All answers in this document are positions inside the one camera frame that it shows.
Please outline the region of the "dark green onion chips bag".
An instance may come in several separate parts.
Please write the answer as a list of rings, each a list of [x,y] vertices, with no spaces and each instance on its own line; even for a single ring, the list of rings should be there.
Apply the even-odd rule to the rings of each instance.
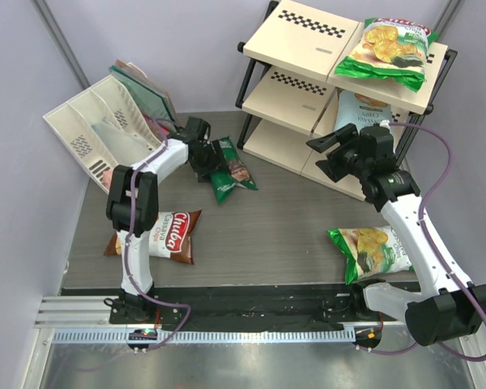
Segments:
[[[220,167],[210,175],[216,202],[222,204],[236,187],[258,190],[232,139],[226,136],[212,143],[216,151],[221,151],[223,157]]]

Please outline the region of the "light blue cassava chips bag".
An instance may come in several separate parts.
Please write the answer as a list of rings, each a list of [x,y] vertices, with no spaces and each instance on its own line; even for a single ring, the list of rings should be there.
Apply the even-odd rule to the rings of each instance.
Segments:
[[[338,109],[334,130],[353,124],[358,131],[392,120],[389,104],[347,90],[338,91]]]

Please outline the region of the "brown Chuba cassava chips bag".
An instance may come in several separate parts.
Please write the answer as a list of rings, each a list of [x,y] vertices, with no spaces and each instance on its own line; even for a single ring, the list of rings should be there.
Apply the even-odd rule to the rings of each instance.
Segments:
[[[194,265],[191,234],[202,211],[160,212],[149,236],[149,255]]]

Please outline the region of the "green Chuba cassava chips bag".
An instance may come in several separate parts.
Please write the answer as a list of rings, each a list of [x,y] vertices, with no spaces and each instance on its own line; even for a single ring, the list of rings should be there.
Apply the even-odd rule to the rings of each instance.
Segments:
[[[335,68],[355,79],[393,79],[418,92],[425,80],[429,46],[438,34],[407,19],[370,18],[359,43]]]

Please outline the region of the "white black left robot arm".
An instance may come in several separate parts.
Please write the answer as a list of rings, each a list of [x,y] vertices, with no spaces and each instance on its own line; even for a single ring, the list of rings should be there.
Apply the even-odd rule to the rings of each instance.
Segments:
[[[190,117],[177,133],[164,136],[163,143],[132,165],[112,170],[106,216],[121,241],[123,279],[112,312],[130,315],[148,323],[157,306],[174,304],[154,298],[149,266],[150,232],[159,214],[159,184],[182,165],[190,165],[200,180],[207,180],[224,164],[219,146],[210,140],[211,125]]]

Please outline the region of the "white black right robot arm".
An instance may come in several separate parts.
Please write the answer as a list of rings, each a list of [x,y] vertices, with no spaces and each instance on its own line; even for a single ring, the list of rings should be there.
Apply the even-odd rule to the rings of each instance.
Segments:
[[[307,141],[326,157],[317,167],[333,182],[356,177],[367,202],[399,239],[416,273],[420,291],[387,282],[356,287],[349,303],[360,320],[377,312],[404,323],[421,346],[475,334],[486,327],[486,285],[476,285],[454,260],[426,212],[427,195],[400,169],[390,122],[357,130],[353,124]]]

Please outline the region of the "cream three-tier shelf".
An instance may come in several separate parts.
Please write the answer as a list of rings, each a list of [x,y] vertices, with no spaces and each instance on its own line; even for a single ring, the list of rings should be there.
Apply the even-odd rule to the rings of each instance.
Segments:
[[[236,106],[249,118],[260,118],[253,132],[242,128],[239,148],[273,165],[300,174],[355,199],[364,198],[358,180],[332,182],[317,166],[323,155],[307,146],[311,138],[335,127],[337,92],[355,92],[366,101],[381,101],[392,109],[397,161],[403,161],[416,131],[401,122],[421,124],[433,111],[437,96],[457,51],[441,43],[430,45],[425,81],[412,92],[394,80],[350,79],[335,67],[359,42],[364,25],[294,1],[271,1],[262,25],[239,52],[249,57]]]

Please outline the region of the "green and pink folders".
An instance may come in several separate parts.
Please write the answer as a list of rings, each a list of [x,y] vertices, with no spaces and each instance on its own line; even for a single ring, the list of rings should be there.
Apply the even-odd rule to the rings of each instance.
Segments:
[[[177,112],[170,95],[163,87],[151,81],[131,62],[116,60],[109,67],[109,71],[126,87],[147,120],[157,122],[168,132],[177,132]]]

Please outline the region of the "pink cube block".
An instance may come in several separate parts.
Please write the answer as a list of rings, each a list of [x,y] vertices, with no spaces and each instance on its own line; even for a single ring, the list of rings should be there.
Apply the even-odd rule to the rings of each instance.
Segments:
[[[103,176],[102,176],[102,183],[104,185],[104,188],[109,191],[110,190],[110,186],[111,186],[111,182],[112,182],[112,177],[113,177],[113,171],[111,169],[109,170],[106,170],[104,173],[103,173]]]

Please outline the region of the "cream plastic file organizer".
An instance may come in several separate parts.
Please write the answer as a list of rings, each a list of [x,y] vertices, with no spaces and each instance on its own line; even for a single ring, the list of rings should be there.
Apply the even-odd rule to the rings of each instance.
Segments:
[[[128,89],[111,75],[43,118],[103,191],[106,171],[135,164],[162,145]]]

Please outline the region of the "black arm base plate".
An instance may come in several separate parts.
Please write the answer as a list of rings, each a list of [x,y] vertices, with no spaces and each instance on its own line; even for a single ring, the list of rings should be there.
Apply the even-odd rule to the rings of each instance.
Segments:
[[[114,313],[109,323],[126,325],[134,349],[168,344],[358,342],[373,348],[391,317],[366,309],[344,284],[219,286],[158,289],[157,306],[141,318]]]

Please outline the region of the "aluminium rail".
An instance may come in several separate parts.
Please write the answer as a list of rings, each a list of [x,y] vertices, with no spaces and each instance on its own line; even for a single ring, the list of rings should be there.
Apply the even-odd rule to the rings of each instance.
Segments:
[[[162,288],[170,302],[134,312],[109,289],[72,289],[45,297],[35,319],[38,328],[75,329],[67,341],[152,342],[173,330],[178,343],[272,343],[294,340],[352,342],[395,322],[386,314],[358,308],[342,284]]]

